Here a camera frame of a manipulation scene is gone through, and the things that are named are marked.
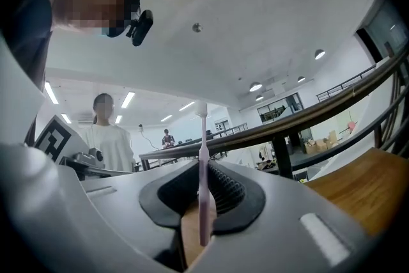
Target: window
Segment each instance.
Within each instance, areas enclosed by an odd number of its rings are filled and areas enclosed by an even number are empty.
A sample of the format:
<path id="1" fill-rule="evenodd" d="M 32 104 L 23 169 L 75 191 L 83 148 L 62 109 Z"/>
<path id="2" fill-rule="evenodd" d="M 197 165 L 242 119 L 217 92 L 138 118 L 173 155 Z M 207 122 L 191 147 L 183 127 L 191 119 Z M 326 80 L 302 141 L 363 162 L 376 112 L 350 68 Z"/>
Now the window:
<path id="1" fill-rule="evenodd" d="M 304 109 L 297 93 L 258 109 L 261 122 L 267 124 Z"/>
<path id="2" fill-rule="evenodd" d="M 223 131 L 223 130 L 228 130 L 230 129 L 230 124 L 229 121 L 222 121 L 219 123 L 215 123 L 216 126 L 216 131 Z"/>

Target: toothbrush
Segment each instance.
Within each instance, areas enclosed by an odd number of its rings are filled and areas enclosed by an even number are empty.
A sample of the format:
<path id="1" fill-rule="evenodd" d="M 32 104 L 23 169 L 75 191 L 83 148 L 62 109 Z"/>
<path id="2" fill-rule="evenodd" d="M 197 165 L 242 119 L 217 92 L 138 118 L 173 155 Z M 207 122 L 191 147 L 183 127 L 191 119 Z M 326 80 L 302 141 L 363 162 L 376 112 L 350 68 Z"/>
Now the toothbrush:
<path id="1" fill-rule="evenodd" d="M 206 144 L 207 103 L 197 101 L 195 114 L 202 119 L 202 146 L 199 150 L 199 240 L 201 246 L 206 246 L 210 236 L 210 192 L 207 179 L 209 149 Z"/>

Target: ceiling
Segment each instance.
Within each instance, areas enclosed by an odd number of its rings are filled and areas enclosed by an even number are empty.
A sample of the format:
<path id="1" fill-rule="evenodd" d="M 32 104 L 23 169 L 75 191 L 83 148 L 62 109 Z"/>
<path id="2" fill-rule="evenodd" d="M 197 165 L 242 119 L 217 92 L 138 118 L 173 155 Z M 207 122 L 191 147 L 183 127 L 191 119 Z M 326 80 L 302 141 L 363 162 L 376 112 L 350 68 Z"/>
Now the ceiling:
<path id="1" fill-rule="evenodd" d="M 115 107 L 112 119 L 115 120 L 117 115 L 123 115 L 120 125 L 127 127 L 136 127 L 138 124 L 143 124 L 144 127 L 168 125 L 194 110 L 193 105 L 179 112 L 180 108 L 192 102 L 191 99 L 183 97 L 97 82 L 60 78 L 47 80 L 59 104 L 53 105 L 46 95 L 47 103 L 39 116 L 49 116 L 45 111 L 51 110 L 52 114 L 67 114 L 73 123 L 89 125 L 93 121 L 93 101 L 100 93 L 108 93 L 113 97 Z M 135 95 L 128 107 L 123 109 L 121 105 L 129 91 L 135 92 Z M 173 117 L 162 123 L 161 120 L 170 114 Z"/>
<path id="2" fill-rule="evenodd" d="M 47 76 L 246 108 L 255 102 L 248 92 L 253 81 L 263 83 L 260 92 L 269 98 L 273 83 L 288 91 L 300 75 L 311 80 L 356 32 L 373 1 L 141 0 L 155 20 L 140 47 L 124 33 L 110 39 L 55 31 Z M 196 22 L 200 33 L 192 30 Z M 316 49 L 327 55 L 315 61 Z"/>

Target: wire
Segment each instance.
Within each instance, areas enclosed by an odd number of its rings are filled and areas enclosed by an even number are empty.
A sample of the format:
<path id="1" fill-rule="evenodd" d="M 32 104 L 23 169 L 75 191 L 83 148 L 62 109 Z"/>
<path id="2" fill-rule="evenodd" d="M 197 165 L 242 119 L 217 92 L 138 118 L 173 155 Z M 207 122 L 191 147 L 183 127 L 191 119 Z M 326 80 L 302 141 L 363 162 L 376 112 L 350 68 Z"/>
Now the wire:
<path id="1" fill-rule="evenodd" d="M 156 147 L 152 144 L 152 142 L 151 142 L 147 137 L 145 137 L 145 136 L 143 135 L 143 132 L 142 132 L 142 131 L 141 131 L 141 135 L 143 136 L 144 139 L 146 139 L 146 140 L 149 141 L 149 143 L 151 144 L 152 148 L 154 148 L 154 149 L 156 149 L 156 150 L 159 150 L 159 148 L 156 148 Z"/>

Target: wooden panel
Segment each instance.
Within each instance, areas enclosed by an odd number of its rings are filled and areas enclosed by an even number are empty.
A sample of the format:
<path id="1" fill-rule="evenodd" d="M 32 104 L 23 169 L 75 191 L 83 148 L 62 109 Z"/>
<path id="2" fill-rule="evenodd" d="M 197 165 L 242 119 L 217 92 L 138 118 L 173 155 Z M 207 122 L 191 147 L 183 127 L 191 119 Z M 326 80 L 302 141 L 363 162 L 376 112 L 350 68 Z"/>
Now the wooden panel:
<path id="1" fill-rule="evenodd" d="M 350 214 L 370 235 L 376 235 L 390 224 L 408 183 L 407 160 L 372 148 L 343 168 L 305 185 Z"/>
<path id="2" fill-rule="evenodd" d="M 216 204 L 212 194 L 210 194 L 210 226 L 212 226 L 215 219 Z M 189 206 L 181 219 L 181 236 L 185 248 L 186 262 L 190 266 L 205 248 L 199 243 L 199 203 L 197 200 Z"/>

